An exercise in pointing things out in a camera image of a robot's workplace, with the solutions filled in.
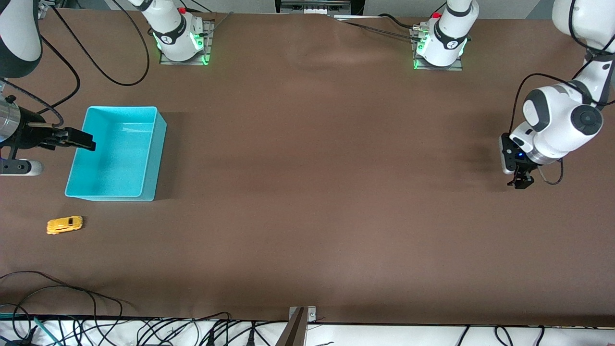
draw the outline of green cable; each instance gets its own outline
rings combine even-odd
[[[38,318],[34,317],[34,323],[36,323],[36,325],[39,326],[39,328],[41,328],[41,330],[44,331],[45,334],[47,334],[47,336],[49,336],[55,342],[56,345],[62,346],[60,341],[56,339],[56,337],[53,334],[51,334],[49,329],[43,326],[42,322]]]

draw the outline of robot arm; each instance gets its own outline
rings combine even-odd
[[[578,0],[573,6],[572,1],[555,1],[553,22],[566,34],[573,26],[575,36],[587,41],[585,68],[569,82],[576,88],[558,83],[532,90],[523,103],[525,121],[511,134],[501,136],[502,168],[504,173],[515,175],[509,183],[515,188],[530,186],[533,169],[583,146],[603,125],[603,106],[597,102],[606,103],[609,97],[615,20],[606,14],[615,14],[615,2]]]
[[[452,65],[462,54],[477,17],[476,0],[448,0],[442,16],[432,16],[426,23],[427,37],[417,54],[434,66]]]
[[[0,78],[24,77],[41,61],[37,3],[0,0]]]
[[[0,0],[0,93],[4,78],[30,74],[41,61],[41,34],[35,0]],[[38,175],[39,161],[18,159],[17,150],[34,147],[79,147],[94,150],[92,135],[64,127],[59,129],[30,110],[15,104],[15,97],[0,97],[0,148],[10,148],[0,164],[0,175]]]
[[[158,48],[170,60],[182,62],[204,48],[203,20],[175,7],[173,0],[129,0],[154,30]]]

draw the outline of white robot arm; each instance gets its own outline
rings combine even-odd
[[[177,9],[173,0],[129,0],[148,20],[158,48],[170,60],[182,62],[204,48],[203,20]]]
[[[41,61],[38,6],[33,0],[0,0],[0,77],[21,78]]]
[[[509,185],[526,188],[530,172],[594,138],[603,125],[615,55],[615,1],[556,0],[553,22],[587,44],[585,67],[568,83],[532,90],[523,103],[525,121],[500,138],[502,169],[515,174]]]
[[[427,37],[416,53],[434,66],[452,65],[462,54],[477,17],[476,0],[447,0],[442,16],[434,14],[427,22]]]

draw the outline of toy car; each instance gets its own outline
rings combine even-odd
[[[81,216],[63,217],[47,222],[47,234],[56,235],[64,232],[76,231],[82,226],[83,218]]]

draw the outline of turquoise container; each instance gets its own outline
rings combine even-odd
[[[65,195],[88,201],[151,202],[167,123],[156,107],[90,107],[83,131],[95,151],[78,148]]]

